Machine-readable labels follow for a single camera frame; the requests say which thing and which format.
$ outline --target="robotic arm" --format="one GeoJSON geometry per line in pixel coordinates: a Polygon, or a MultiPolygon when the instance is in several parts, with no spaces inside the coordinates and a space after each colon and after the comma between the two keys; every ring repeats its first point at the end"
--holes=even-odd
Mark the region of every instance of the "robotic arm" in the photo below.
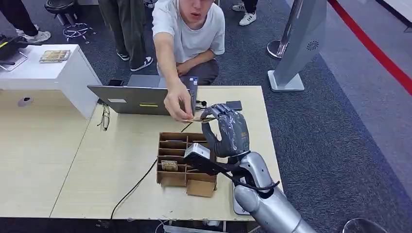
{"type": "Polygon", "coordinates": [[[184,161],[209,175],[222,173],[230,178],[235,185],[236,201],[266,231],[316,233],[277,187],[279,182],[273,182],[262,156],[250,152],[249,132],[243,115],[225,104],[208,107],[201,117],[208,115],[217,119],[222,139],[216,138],[209,123],[202,123],[202,132],[212,152],[217,157],[228,157],[228,163],[211,161],[210,150],[197,143],[187,149],[184,161]]]}

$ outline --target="shoe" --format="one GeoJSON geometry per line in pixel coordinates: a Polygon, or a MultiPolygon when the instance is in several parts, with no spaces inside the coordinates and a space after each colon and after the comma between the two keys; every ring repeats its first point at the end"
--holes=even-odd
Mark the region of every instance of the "shoe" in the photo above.
{"type": "Polygon", "coordinates": [[[121,54],[119,52],[116,52],[116,53],[122,60],[124,60],[124,61],[129,61],[130,60],[129,55],[121,54]]]}
{"type": "Polygon", "coordinates": [[[24,34],[22,36],[27,40],[27,42],[38,43],[38,42],[43,42],[43,41],[46,41],[46,40],[50,39],[50,37],[52,35],[50,34],[50,32],[41,32],[41,31],[39,31],[39,33],[35,36],[29,36],[29,35],[26,35],[26,34],[24,34]]]}
{"type": "Polygon", "coordinates": [[[23,36],[24,35],[24,31],[20,30],[20,29],[16,29],[16,33],[18,36],[23,36]]]}
{"type": "Polygon", "coordinates": [[[234,11],[243,11],[243,12],[246,12],[246,8],[244,7],[244,3],[243,3],[243,2],[241,2],[241,3],[237,4],[237,5],[232,6],[232,10],[234,10],[234,11]]]}
{"type": "Polygon", "coordinates": [[[133,68],[130,67],[130,71],[131,71],[131,72],[135,72],[135,71],[141,70],[141,69],[143,69],[143,68],[145,68],[145,67],[147,67],[147,66],[150,66],[150,64],[151,64],[152,62],[153,62],[153,58],[152,58],[152,57],[146,57],[146,60],[144,61],[144,64],[143,64],[141,67],[136,68],[136,69],[133,69],[133,68]]]}
{"type": "Polygon", "coordinates": [[[251,14],[251,13],[245,13],[245,16],[243,17],[243,19],[239,22],[239,25],[241,26],[246,26],[251,24],[252,22],[254,22],[256,20],[256,13],[251,14]]]}

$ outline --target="trousers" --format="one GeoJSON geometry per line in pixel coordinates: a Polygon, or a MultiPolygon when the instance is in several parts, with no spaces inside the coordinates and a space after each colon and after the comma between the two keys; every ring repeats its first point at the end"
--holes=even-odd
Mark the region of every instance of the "trousers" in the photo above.
{"type": "Polygon", "coordinates": [[[245,4],[246,12],[254,14],[256,11],[256,5],[258,4],[258,0],[242,0],[245,4]]]}
{"type": "Polygon", "coordinates": [[[0,0],[0,11],[14,28],[24,31],[29,36],[38,34],[21,0],[0,0]]]}
{"type": "Polygon", "coordinates": [[[99,7],[106,26],[113,34],[117,52],[130,56],[130,68],[143,65],[146,58],[143,1],[99,0],[99,7]]]}
{"type": "Polygon", "coordinates": [[[219,75],[219,66],[215,59],[198,64],[193,67],[185,76],[198,77],[198,85],[211,85],[219,75]]]}

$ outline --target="man's hand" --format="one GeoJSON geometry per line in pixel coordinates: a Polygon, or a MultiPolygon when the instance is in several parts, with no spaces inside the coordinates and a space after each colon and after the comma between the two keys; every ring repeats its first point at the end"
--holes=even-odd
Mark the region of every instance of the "man's hand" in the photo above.
{"type": "Polygon", "coordinates": [[[168,86],[168,94],[165,98],[165,106],[173,119],[181,122],[192,119],[191,97],[186,86],[177,79],[168,86]],[[185,111],[180,108],[179,101],[182,101],[185,106],[185,111]]]}
{"type": "Polygon", "coordinates": [[[193,68],[189,61],[190,60],[187,60],[184,63],[177,63],[176,69],[179,76],[187,74],[189,70],[193,68]]]}

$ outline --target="cardboard organizer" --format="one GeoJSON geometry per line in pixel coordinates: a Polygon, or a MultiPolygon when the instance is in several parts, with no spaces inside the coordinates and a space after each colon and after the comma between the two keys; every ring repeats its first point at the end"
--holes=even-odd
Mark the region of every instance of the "cardboard organizer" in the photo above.
{"type": "MultiPolygon", "coordinates": [[[[199,143],[210,149],[206,138],[201,133],[160,133],[157,154],[157,183],[165,186],[186,187],[188,195],[212,197],[216,190],[216,176],[209,176],[183,162],[185,151],[193,143],[199,143]],[[162,168],[162,161],[176,161],[177,171],[162,168]]],[[[213,152],[210,159],[216,161],[213,152]]]]}

